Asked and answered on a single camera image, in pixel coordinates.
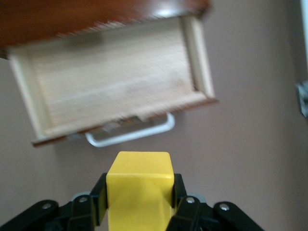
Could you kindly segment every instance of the wooden drawer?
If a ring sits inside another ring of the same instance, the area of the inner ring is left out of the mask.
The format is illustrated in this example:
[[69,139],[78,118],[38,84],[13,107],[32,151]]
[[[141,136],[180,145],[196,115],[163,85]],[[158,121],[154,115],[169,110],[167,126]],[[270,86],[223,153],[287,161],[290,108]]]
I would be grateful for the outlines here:
[[7,49],[37,140],[216,101],[198,14]]

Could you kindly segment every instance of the yellow block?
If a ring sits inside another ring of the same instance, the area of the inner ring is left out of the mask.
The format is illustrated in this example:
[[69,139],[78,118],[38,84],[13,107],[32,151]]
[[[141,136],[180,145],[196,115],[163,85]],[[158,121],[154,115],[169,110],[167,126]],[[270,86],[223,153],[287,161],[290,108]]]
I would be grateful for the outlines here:
[[120,152],[107,173],[109,231],[164,231],[173,215],[169,153]]

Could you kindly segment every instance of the drawer handle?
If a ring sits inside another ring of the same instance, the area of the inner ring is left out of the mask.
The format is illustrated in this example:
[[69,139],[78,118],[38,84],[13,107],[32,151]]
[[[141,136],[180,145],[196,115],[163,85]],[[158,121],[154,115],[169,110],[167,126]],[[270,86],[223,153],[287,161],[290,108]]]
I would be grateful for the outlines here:
[[119,136],[110,137],[100,141],[96,140],[91,133],[85,133],[85,135],[90,144],[92,144],[94,147],[102,148],[113,144],[132,141],[139,138],[163,133],[173,129],[174,125],[175,125],[174,116],[170,113],[167,113],[167,121],[165,123],[150,128],[144,128],[141,130],[133,131]]

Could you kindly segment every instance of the screw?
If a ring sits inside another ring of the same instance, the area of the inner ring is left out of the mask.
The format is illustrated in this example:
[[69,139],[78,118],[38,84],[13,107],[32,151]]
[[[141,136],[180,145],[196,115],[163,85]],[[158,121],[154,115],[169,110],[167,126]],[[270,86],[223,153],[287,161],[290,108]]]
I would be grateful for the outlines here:
[[47,203],[47,204],[44,204],[42,209],[48,209],[51,207],[51,204]]
[[219,207],[220,207],[220,209],[222,209],[223,211],[228,211],[228,210],[230,209],[229,206],[226,205],[226,204],[220,204]]
[[79,199],[79,202],[80,203],[82,203],[82,202],[85,202],[85,201],[87,201],[88,199],[86,198],[86,197],[81,197],[80,199]]
[[193,198],[193,197],[187,197],[187,198],[186,198],[186,201],[187,201],[189,204],[193,204],[193,203],[194,203],[194,198]]

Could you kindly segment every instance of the wooden cabinet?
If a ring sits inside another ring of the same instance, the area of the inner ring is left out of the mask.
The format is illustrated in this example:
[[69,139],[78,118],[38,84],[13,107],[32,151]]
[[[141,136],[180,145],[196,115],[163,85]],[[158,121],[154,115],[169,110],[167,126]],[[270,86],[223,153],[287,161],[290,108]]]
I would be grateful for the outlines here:
[[201,23],[207,1],[55,2],[8,1],[12,14],[0,6],[0,45],[34,145],[216,101]]

